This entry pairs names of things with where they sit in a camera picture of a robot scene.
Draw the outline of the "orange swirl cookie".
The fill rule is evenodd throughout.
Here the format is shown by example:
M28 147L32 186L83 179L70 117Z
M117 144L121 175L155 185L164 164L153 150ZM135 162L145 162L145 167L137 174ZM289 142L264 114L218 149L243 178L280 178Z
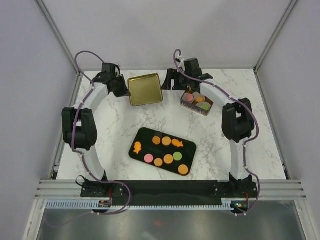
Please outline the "orange swirl cookie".
M201 102L203 102L205 99L202 97L202 96L199 96L199 97L197 97L196 98L196 101L198 102L198 103L201 103Z

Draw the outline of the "gold cookie tin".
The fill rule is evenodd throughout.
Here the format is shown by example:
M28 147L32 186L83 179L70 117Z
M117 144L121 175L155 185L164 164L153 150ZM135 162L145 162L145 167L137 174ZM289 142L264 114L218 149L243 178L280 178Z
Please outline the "gold cookie tin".
M191 89L188 89L183 93L183 95L185 93L193 94L194 92L197 92L197 91L192 91ZM193 111L195 113L198 113L198 114L200 114L202 116L208 116L209 115L209 113L210 113L210 111L211 111L211 109L212 109L212 107L214 105L214 102L212 100L210 100L208 97L205 96L205 102L207 102L207 103L209 103L211 105L210 111L208 113L205 113L204 111L201 111L201 109L199 107L196 106L197 103L195 101L192 104L188 104L187 102L183 101L182 100L183 95L180 98L180 105L182 107L187 108L188 110Z

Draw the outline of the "gold tin lid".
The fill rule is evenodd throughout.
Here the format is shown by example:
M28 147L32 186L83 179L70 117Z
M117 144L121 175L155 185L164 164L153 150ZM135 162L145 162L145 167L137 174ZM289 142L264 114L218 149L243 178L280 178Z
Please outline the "gold tin lid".
M160 77L157 73L131 77L127 83L131 106L157 104L163 101Z

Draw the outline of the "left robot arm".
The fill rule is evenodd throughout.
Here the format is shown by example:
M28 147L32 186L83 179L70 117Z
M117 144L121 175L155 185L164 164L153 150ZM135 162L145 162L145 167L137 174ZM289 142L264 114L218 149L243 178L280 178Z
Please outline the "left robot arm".
M76 153L85 170L81 186L83 198L106 198L116 184L108 181L105 169L99 160L96 142L98 130L94 113L102 101L113 93L115 97L127 97L130 92L120 67L114 63L103 63L101 72L93 78L93 83L84 98L72 107L65 107L62 116L62 137Z

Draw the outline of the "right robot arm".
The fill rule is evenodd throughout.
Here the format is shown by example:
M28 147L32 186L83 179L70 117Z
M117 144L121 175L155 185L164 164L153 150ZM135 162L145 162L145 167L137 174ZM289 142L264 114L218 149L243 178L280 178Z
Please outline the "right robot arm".
M247 143L255 140L252 132L259 134L257 119L248 98L238 98L227 93L213 77L203 73L197 58L184 59L174 57L175 69L169 68L163 90L192 90L202 94L222 111L221 129L229 140L231 169L229 172L228 191L233 197L241 197L252 183L252 174L246 160Z

